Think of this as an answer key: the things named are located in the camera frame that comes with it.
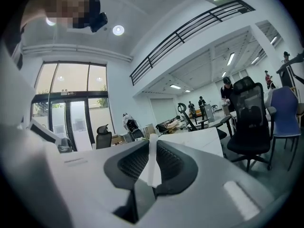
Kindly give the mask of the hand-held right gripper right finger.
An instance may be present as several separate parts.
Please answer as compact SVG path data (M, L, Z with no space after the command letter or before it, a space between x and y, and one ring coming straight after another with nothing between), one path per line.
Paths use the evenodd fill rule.
M155 189L157 196L182 193L198 175L199 169L194 159L174 148L171 143L157 142L156 161L161 171L161 184Z

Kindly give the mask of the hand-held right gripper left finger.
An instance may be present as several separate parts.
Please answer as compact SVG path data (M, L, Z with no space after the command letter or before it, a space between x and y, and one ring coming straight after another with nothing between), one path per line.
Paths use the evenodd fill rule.
M104 172L115 187L132 190L148 160L149 141L137 141L130 149L110 157Z

